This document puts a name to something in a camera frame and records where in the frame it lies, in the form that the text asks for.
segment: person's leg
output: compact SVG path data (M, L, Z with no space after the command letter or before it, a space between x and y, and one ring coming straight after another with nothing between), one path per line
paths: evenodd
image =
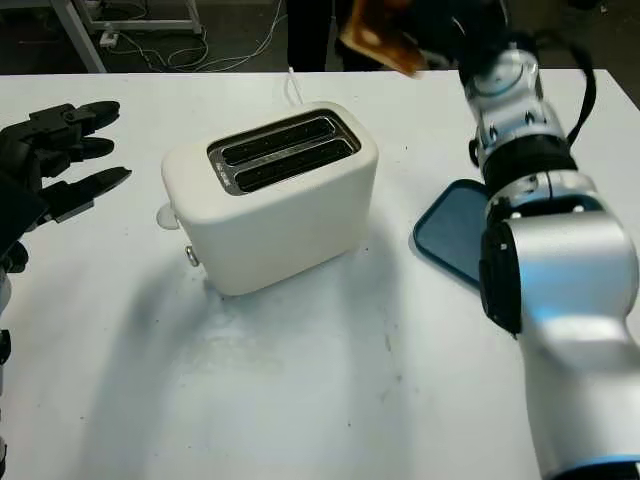
M327 60L331 0L287 0L287 61L298 72L322 72Z
M336 23L338 25L338 35L351 17L353 0L335 0ZM336 53L342 58L342 65L345 72L365 72L369 70L379 70L380 63L371 58L354 52L347 47L340 38L336 40Z

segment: robotic arm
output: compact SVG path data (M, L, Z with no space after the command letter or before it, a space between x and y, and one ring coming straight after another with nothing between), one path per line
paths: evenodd
M93 200L123 182L131 171L110 168L75 183L43 188L42 177L56 177L71 163L101 157L113 142L87 137L118 118L117 102L74 108L59 105L29 115L29 120L0 130L0 314L11 297L7 274L25 269L29 256L22 235L49 220L62 222L93 206ZM2 371L11 353L8 330L0 330L0 394ZM0 437L0 477L7 446Z
M364 3L387 16L363 14ZM403 38L378 28L391 17ZM366 29L377 29L397 47L387 63L405 73L417 68L415 55L398 53L407 41L458 63L477 122L469 151L490 194L482 303L521 346L543 478L640 479L640 350L625 324L638 259L570 151L595 102L589 55L550 32L511 32L498 1L360 0L354 19L345 42L384 53L366 44L377 40ZM367 23L365 34L354 34ZM586 75L582 112L568 135L542 92L537 50L545 41L568 48Z

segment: toaster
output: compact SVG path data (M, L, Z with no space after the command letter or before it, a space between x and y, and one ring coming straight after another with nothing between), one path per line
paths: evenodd
M209 137L162 162L160 226L184 229L187 256L224 295L271 285L357 246L378 149L343 107L300 105Z

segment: white table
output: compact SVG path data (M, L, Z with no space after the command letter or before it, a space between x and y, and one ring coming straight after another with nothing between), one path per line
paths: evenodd
M284 78L0 78L0 125L119 100L104 130L116 150L64 178L134 171L91 211L26 237L31 260L0 322L14 346L0 400L9 479L538 478L517 343L408 246L447 184L478 176L456 73L300 75L305 100L341 103L380 147L358 251L221 298L188 264L184 234L156 225L164 153L286 109ZM581 75L543 80L572 126ZM640 244L640 113L608 73L598 81L574 153ZM637 336L637 310L630 324Z

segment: floor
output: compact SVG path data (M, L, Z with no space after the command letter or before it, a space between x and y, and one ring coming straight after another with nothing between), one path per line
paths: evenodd
M508 0L512 23L516 28L559 28L566 35L587 46L598 68L608 69L623 86L636 105L640 106L640 2L637 0L607 0L589 11L570 8L564 0ZM134 0L109 2L104 15L111 19L130 18L141 10ZM150 1L152 18L186 18L186 9L154 6ZM199 7L207 30L208 59L244 57L256 51L267 38L274 21L276 4L272 5L202 5ZM278 12L278 23L267 48L242 64L239 60L220 61L206 66L206 70L231 68L240 72L284 71L287 67L287 18L284 2ZM49 9L0 11L0 74L80 73L84 67L66 38L57 18ZM332 38L335 38L335 27ZM180 49L201 44L189 34L176 32L131 33L131 40L146 51L145 61L123 38L117 50L131 52L109 53L100 49L103 61L111 72L146 72L161 69L163 61ZM202 50L184 52L172 57L172 63L189 63ZM572 67L565 52L544 52L546 67ZM329 48L326 69L341 70L341 63Z

